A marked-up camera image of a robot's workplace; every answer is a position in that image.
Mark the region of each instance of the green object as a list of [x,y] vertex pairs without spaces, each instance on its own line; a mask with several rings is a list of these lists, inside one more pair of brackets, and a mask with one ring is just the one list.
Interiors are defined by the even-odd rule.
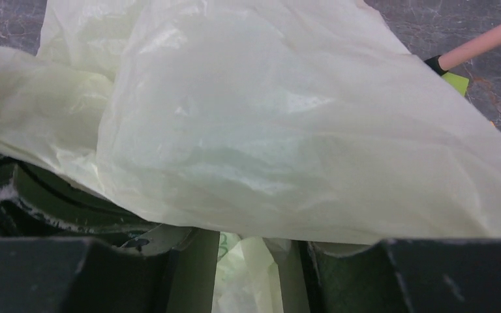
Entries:
[[466,90],[468,89],[468,85],[470,80],[460,75],[446,73],[443,76],[443,79],[446,80],[449,84],[456,89],[460,95],[465,96]]

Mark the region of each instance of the marble tabletop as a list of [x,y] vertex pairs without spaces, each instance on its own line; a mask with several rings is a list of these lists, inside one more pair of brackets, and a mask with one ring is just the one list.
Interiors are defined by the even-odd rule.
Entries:
[[[408,49],[426,59],[501,23],[501,0],[366,0]],[[35,54],[46,0],[0,0],[0,45]],[[501,47],[453,70],[467,98],[501,130]]]

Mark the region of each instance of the black tip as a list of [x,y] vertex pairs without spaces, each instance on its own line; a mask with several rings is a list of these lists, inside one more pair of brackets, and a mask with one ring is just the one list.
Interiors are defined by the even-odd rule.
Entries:
[[448,73],[448,71],[440,68],[439,57],[440,55],[436,55],[428,60],[425,60],[424,63],[427,64],[428,67],[431,67],[431,69],[439,74],[439,76],[443,76],[444,74]]

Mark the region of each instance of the pink cylindrical rod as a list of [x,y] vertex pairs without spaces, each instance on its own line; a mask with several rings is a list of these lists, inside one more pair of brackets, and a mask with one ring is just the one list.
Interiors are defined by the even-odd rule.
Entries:
[[501,25],[442,55],[439,58],[439,65],[443,70],[449,70],[499,45],[501,45]]

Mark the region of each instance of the yellow-green sticky note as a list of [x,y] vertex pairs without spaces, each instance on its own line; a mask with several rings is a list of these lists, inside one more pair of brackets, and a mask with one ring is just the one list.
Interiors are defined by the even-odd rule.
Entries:
[[470,84],[470,80],[468,78],[452,73],[446,73],[442,77],[446,80],[446,82],[451,84],[454,89],[458,90],[460,95],[466,95],[466,90],[468,90],[468,85]]

